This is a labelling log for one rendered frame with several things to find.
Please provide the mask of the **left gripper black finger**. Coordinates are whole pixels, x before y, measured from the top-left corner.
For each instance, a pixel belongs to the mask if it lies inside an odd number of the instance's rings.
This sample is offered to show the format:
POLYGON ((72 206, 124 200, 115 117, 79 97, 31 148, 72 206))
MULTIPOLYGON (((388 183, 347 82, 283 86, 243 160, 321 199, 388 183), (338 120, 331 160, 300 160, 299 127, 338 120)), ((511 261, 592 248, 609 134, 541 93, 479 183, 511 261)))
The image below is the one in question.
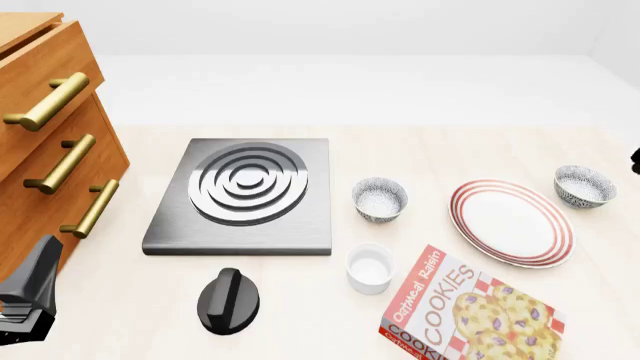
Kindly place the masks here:
POLYGON ((43 236, 21 265, 0 282, 2 305, 56 312, 55 281, 62 248, 55 236, 43 236))

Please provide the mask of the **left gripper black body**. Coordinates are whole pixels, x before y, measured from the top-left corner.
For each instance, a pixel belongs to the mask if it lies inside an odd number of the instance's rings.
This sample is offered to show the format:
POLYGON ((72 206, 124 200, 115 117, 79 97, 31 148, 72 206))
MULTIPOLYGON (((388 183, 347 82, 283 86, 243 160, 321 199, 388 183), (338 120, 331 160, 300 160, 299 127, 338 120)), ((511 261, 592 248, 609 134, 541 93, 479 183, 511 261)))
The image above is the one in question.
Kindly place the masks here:
POLYGON ((0 296, 0 346, 44 341, 56 316, 56 302, 0 296))

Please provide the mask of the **patterned black white bowl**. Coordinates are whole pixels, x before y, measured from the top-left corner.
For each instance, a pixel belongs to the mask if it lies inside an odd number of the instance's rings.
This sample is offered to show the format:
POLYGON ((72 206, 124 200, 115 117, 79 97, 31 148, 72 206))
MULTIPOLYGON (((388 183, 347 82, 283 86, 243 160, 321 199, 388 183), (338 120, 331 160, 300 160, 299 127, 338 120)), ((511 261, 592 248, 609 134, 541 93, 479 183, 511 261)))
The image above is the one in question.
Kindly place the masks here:
POLYGON ((617 187, 610 179, 577 165, 565 165, 555 170, 554 190, 564 203, 577 209, 594 209, 617 196, 617 187))
POLYGON ((405 189, 391 179, 370 177, 357 182, 352 202, 359 215, 374 224, 393 221, 408 205, 405 189))

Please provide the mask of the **wooden drawer slightly open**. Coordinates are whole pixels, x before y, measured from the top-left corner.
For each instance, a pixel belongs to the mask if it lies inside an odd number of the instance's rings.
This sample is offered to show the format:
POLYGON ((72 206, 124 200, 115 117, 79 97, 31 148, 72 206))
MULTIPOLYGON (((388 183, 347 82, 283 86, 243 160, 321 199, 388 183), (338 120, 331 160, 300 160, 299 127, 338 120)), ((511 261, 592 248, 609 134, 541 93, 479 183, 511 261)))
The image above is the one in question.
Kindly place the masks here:
POLYGON ((79 22, 61 23, 0 61, 0 181, 27 158, 104 82, 103 74, 79 22), (8 125, 2 116, 25 114, 54 89, 53 79, 81 72, 88 85, 39 131, 8 125))

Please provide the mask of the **round black stove knob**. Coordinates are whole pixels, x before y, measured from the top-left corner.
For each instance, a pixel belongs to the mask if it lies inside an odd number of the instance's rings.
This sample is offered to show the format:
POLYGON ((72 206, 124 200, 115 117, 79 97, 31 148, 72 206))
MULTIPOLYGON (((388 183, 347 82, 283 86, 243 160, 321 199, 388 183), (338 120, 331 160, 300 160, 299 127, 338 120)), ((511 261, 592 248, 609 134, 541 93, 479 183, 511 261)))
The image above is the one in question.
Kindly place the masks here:
POLYGON ((255 320, 260 307, 258 289, 235 268, 222 269, 202 290, 197 315, 202 326, 215 335, 233 335, 255 320))

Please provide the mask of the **wooden cabinet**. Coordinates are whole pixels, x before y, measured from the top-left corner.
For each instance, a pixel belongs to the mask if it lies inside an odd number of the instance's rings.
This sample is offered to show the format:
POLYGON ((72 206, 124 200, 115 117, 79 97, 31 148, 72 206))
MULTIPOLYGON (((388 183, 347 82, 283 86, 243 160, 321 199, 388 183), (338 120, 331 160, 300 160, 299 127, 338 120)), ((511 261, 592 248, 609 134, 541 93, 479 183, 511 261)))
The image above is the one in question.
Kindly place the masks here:
MULTIPOLYGON (((60 13, 0 13, 0 61, 41 38, 46 33, 50 32, 55 26, 61 23, 70 22, 74 21, 65 20, 63 14, 60 13)), ((101 104, 96 89, 87 98, 94 96, 101 104)), ((108 122, 111 125, 102 104, 101 107, 104 112, 104 116, 108 119, 108 122)), ((122 146, 121 149, 122 153, 126 155, 122 146)))

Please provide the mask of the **white plate with red rings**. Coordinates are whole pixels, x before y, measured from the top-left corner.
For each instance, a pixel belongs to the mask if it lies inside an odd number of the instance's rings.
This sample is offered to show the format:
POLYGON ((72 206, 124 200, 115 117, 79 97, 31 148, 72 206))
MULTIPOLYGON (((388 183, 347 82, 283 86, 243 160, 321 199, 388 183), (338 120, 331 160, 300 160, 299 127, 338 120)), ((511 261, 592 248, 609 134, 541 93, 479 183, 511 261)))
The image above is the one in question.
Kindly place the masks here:
POLYGON ((567 215, 547 197, 513 182, 465 182, 451 195, 448 211, 467 242, 502 263, 552 268, 566 263, 577 248, 567 215))

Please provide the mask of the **small white ramekin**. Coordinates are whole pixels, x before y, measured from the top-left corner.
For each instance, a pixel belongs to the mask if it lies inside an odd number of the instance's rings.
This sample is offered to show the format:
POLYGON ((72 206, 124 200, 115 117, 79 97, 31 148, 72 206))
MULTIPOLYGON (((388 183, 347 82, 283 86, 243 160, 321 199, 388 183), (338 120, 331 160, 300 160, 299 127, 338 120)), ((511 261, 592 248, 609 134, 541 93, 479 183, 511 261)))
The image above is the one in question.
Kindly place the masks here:
POLYGON ((392 254, 375 243, 357 245, 347 255, 346 273, 349 284, 358 293, 367 296, 383 293, 395 273, 392 254))

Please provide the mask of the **flat stove plate with rings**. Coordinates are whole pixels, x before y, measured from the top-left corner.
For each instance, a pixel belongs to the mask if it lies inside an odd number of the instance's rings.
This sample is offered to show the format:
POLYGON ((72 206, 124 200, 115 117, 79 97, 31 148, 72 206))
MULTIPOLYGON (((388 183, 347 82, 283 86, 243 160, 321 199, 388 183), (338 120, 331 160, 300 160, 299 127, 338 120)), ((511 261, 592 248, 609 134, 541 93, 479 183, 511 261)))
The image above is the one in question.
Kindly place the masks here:
POLYGON ((190 140, 142 241, 147 255, 328 255, 329 141, 190 140))

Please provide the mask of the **oatmeal raisin cookies box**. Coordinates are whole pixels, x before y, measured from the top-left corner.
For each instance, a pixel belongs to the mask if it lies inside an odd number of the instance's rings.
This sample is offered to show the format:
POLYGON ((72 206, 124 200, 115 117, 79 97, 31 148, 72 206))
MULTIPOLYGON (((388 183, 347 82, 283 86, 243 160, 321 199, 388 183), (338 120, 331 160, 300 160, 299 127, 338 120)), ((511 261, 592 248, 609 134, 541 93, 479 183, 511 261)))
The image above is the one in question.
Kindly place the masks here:
POLYGON ((417 360, 557 360, 566 317, 427 246, 379 332, 417 360))

